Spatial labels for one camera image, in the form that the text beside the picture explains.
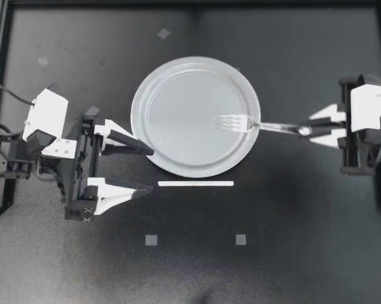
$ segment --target white strip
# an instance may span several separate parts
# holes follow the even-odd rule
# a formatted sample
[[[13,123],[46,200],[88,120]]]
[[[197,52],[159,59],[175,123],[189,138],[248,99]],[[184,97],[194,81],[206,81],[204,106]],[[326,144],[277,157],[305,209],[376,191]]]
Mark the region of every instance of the white strip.
[[[218,180],[176,180],[176,181],[159,181],[158,182],[159,187],[189,187],[189,186],[197,186],[197,187],[203,187],[203,186],[224,186],[224,187],[232,187],[234,186],[234,181],[228,180],[228,181],[218,181]]]

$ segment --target robotic arm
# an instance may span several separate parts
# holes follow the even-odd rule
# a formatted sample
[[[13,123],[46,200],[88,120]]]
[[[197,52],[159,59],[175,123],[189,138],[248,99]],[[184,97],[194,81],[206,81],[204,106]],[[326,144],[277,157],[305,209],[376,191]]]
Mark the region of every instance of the robotic arm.
[[[28,179],[33,170],[39,178],[55,176],[65,218],[83,222],[92,222],[95,215],[150,193],[151,186],[98,177],[97,164],[100,156],[152,155],[154,151],[112,120],[100,121],[94,106],[81,114],[62,138],[67,106],[65,98],[45,89],[32,102],[24,131],[0,135],[0,153],[2,143],[9,142],[6,170],[0,177]],[[85,173],[90,147],[89,172]]]

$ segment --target fork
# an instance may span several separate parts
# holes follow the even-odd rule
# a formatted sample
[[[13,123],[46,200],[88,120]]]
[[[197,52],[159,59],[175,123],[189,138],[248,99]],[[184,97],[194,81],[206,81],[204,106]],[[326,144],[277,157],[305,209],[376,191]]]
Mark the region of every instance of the fork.
[[[248,133],[254,128],[271,132],[294,134],[297,136],[309,136],[312,133],[311,127],[288,123],[258,123],[252,120],[249,115],[245,114],[215,115],[212,117],[211,122],[217,129],[240,133]]]

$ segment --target black frame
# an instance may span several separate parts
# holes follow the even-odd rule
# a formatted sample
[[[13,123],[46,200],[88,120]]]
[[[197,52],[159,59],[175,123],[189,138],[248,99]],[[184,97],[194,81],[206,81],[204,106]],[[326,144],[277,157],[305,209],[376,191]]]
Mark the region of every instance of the black frame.
[[[2,0],[0,4],[0,84],[4,79],[6,58],[8,55],[9,33],[16,8],[37,6],[264,6],[264,7],[302,7],[302,6],[370,6],[377,9],[381,30],[381,0]],[[376,181],[381,187],[381,170],[377,171]],[[4,183],[3,202],[0,214],[12,205],[15,182],[6,180]]]

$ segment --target white plate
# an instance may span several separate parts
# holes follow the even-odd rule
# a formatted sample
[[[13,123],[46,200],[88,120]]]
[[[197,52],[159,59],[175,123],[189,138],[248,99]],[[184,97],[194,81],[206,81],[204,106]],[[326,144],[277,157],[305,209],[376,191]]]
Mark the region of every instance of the white plate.
[[[215,129],[215,115],[246,114],[261,121],[258,97],[232,66],[186,57],[157,68],[138,88],[131,112],[135,137],[155,150],[148,158],[184,177],[209,177],[238,164],[251,150],[250,133]]]

